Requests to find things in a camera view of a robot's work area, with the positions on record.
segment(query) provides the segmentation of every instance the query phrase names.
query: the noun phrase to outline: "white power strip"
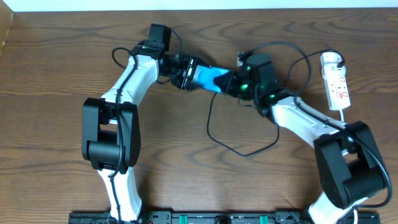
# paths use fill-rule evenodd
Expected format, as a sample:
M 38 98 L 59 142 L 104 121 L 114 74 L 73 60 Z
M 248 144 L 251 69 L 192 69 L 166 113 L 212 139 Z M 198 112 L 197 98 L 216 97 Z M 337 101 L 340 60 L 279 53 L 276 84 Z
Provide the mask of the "white power strip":
M 325 82 L 326 95 L 329 109 L 340 111 L 343 121 L 343 109 L 349 107 L 351 102 L 346 82 L 346 67 L 338 67 L 341 56 L 338 53 L 326 52 L 321 55 L 322 77 Z

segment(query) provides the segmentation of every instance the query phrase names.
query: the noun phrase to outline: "white wall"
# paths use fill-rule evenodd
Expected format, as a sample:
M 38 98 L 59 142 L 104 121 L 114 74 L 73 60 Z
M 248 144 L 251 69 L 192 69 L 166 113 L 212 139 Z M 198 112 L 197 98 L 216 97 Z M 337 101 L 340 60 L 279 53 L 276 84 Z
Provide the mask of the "white wall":
M 398 7 L 398 0 L 4 0 L 14 12 Z

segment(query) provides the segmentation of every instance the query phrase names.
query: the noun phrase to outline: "wooden surface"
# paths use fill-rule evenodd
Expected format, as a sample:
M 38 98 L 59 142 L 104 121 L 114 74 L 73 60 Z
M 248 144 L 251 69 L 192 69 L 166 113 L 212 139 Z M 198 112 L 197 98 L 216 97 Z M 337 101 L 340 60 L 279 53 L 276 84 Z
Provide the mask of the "wooden surface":
M 352 102 L 346 120 L 371 127 L 398 185 L 398 9 L 19 13 L 0 61 L 0 222 L 65 223 L 72 211 L 109 208 L 102 180 L 81 156 L 81 109 L 122 73 L 112 49 L 145 39 L 151 22 L 173 27 L 187 52 L 229 68 L 237 52 L 273 40 L 296 43 L 307 53 L 338 49 L 347 61 Z M 281 80 L 300 57 L 281 46 L 262 51 L 272 54 Z M 338 118 L 327 107 L 319 59 L 311 61 L 314 76 L 303 97 Z M 299 65 L 291 89 L 305 74 Z M 313 203 L 322 191 L 313 149 L 282 129 L 268 152 L 252 158 L 228 152 L 206 135 L 211 96 L 170 84 L 150 87 L 139 108 L 142 151 L 136 166 L 145 203 L 207 211 L 302 209 Z M 272 142 L 275 126 L 235 99 L 218 96 L 211 133 L 249 152 Z M 397 223 L 396 198 L 378 210 L 383 223 Z

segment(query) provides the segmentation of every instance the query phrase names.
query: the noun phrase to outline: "green connector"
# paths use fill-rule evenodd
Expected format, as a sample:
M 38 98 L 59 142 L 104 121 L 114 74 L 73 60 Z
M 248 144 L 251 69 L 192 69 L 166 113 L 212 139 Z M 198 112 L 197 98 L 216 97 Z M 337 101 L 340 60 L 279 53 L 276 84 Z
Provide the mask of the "green connector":
M 180 224 L 188 224 L 188 215 L 180 215 Z
M 260 216 L 260 224 L 268 224 L 268 216 Z

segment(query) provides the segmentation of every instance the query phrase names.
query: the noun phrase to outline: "green light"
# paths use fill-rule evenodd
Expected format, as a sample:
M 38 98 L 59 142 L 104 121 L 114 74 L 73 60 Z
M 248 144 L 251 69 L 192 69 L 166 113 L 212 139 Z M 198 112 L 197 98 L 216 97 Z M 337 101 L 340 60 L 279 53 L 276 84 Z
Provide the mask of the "green light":
M 241 90 L 246 90 L 247 88 L 248 88 L 248 84 L 243 84 L 243 85 L 241 85 Z

